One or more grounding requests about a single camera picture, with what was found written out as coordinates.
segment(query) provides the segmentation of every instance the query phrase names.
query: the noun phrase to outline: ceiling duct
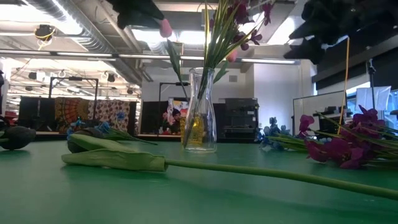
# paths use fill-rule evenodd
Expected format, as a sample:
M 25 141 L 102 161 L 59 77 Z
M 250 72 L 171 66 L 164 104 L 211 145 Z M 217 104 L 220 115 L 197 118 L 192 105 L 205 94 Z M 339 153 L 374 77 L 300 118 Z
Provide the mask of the ceiling duct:
M 24 0 L 26 3 L 48 14 L 65 24 L 71 30 L 82 30 L 79 35 L 91 38 L 73 39 L 89 52 L 95 53 L 116 53 L 114 47 L 105 39 L 101 32 L 91 21 L 80 11 L 71 0 Z M 129 67 L 123 60 L 117 58 L 113 62 L 105 62 L 113 66 L 120 75 L 130 83 L 141 85 L 142 77 L 139 72 Z

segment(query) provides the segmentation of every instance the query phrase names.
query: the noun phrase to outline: pink tulip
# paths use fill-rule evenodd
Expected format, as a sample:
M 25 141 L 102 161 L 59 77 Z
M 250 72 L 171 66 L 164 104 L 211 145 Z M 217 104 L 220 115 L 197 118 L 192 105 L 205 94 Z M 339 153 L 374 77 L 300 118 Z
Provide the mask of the pink tulip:
M 173 34 L 173 29 L 167 19 L 160 22 L 160 35 L 164 38 L 168 38 Z
M 227 57 L 226 59 L 229 62 L 234 62 L 236 60 L 236 57 L 238 56 L 238 52 L 236 50 L 233 50 Z

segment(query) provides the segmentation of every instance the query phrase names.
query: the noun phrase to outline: colorful tapestry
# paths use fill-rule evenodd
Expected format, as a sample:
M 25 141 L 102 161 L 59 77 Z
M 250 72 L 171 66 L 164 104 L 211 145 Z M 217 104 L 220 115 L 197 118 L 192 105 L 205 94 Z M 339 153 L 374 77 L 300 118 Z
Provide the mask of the colorful tapestry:
M 65 133 L 70 124 L 77 121 L 80 117 L 82 121 L 88 119 L 88 102 L 81 98 L 61 98 L 55 99 L 55 120 L 56 130 Z
M 88 119 L 93 119 L 94 101 L 89 102 Z M 121 100 L 97 100 L 95 120 L 107 121 L 112 128 L 127 131 L 130 102 Z

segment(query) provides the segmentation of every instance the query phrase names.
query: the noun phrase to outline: glass vase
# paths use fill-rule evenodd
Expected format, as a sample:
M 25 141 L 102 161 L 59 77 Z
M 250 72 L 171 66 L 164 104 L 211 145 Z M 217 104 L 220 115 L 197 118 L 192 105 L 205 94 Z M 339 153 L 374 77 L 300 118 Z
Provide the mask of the glass vase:
M 216 118 L 211 102 L 213 79 L 213 69 L 190 70 L 191 98 L 187 118 L 184 121 L 185 128 L 181 133 L 182 144 L 186 151 L 201 153 L 217 150 Z

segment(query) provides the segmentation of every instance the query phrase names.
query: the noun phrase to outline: ceiling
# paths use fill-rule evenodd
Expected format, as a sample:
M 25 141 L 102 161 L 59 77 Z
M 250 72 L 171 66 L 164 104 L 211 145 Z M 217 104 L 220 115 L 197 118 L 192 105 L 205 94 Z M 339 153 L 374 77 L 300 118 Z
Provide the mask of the ceiling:
M 23 5 L 10 4 L 11 2 L 24 2 Z M 55 17 L 46 8 L 38 8 L 37 2 L 54 4 L 62 8 L 58 13 L 67 12 L 63 18 Z M 210 7 L 216 7 L 217 0 L 207 0 Z M 111 5 L 103 0 L 21 0 L 6 1 L 8 4 L 0 4 L 0 49 L 16 50 L 45 50 L 68 52 L 96 52 L 96 53 L 145 53 L 164 54 L 159 43 L 148 43 L 139 40 L 139 34 L 135 29 L 120 30 L 116 27 L 117 13 Z M 173 27 L 175 37 L 183 38 L 187 31 L 197 32 L 197 36 L 203 33 L 201 0 L 155 0 L 156 5 L 163 11 L 165 17 Z M 259 1 L 251 1 L 250 15 L 258 16 Z M 291 13 L 297 11 L 295 1 L 277 1 L 271 12 L 272 23 L 261 27 L 263 36 L 261 45 L 266 45 L 274 33 L 281 27 Z M 52 40 L 44 44 L 34 35 L 34 31 L 41 24 L 51 25 L 56 28 Z M 240 57 L 252 57 L 255 47 L 243 52 L 239 50 Z M 183 54 L 192 56 L 203 55 L 203 46 L 200 44 L 186 43 L 183 45 Z M 11 70 L 11 93 L 13 94 L 38 94 L 45 96 L 48 93 L 49 77 L 65 76 L 98 78 L 100 97 L 115 96 L 124 97 L 124 100 L 140 100 L 142 82 L 153 82 L 151 73 L 160 74 L 166 68 L 170 68 L 170 62 L 166 60 L 135 60 L 117 59 L 114 61 L 100 61 L 95 58 L 89 60 L 76 60 L 75 58 L 44 59 L 38 56 L 34 58 L 2 58 L 3 64 Z M 183 67 L 200 67 L 200 61 L 186 61 Z M 232 63 L 230 68 L 242 68 L 240 63 Z M 29 73 L 45 74 L 47 78 L 32 80 Z M 115 82 L 107 81 L 108 74 L 114 74 Z M 81 83 L 64 80 L 64 85 L 58 84 L 53 91 L 54 95 L 71 95 L 92 97 L 94 93 L 93 82 Z M 32 85 L 33 90 L 25 90 L 26 85 Z M 84 86 L 79 93 L 70 93 L 65 85 Z M 132 88 L 134 93 L 128 95 L 127 88 Z

